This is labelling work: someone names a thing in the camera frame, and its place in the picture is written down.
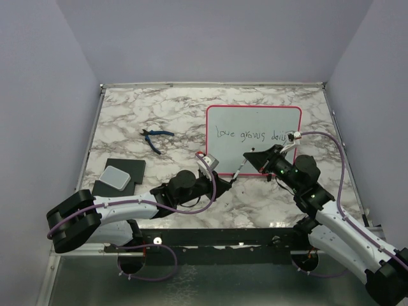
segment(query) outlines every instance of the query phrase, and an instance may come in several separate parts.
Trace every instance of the white marble table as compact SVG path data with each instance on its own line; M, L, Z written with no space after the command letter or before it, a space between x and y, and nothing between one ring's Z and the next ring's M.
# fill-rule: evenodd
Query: white marble table
M303 111L302 131L318 130L335 135L323 91L314 87L107 89L82 189L92 189L109 157L146 160L145 178L142 185L136 185L136 194L169 181L180 170L196 173L194 153L205 151L205 110L216 104L296 105ZM154 138L156 147L163 153L159 156L139 135L142 129L172 131L176 136ZM321 169L319 182L336 195L340 157L334 144L320 136L306 136L299 154L314 156ZM208 199L203 197L190 210L207 203ZM361 220L348 173L342 204ZM293 226L302 217L292 196L274 181L240 177L233 188L205 212L172 214L139 223L143 228L264 228Z

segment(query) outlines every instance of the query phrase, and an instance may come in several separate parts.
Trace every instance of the gray wall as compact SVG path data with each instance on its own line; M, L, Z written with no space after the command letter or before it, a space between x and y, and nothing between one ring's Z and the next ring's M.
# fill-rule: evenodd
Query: gray wall
M372 0L57 0L101 83L327 81Z
M0 304L34 305L45 214L73 192L99 86L54 0L2 1L0 41Z
M408 1L375 0L328 82L363 204L408 246Z

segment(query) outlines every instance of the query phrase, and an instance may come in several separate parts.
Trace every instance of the gray eraser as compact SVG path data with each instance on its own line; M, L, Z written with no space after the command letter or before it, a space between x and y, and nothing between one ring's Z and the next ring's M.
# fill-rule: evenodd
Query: gray eraser
M118 168L107 166L99 180L112 188L122 191L129 183L130 175Z

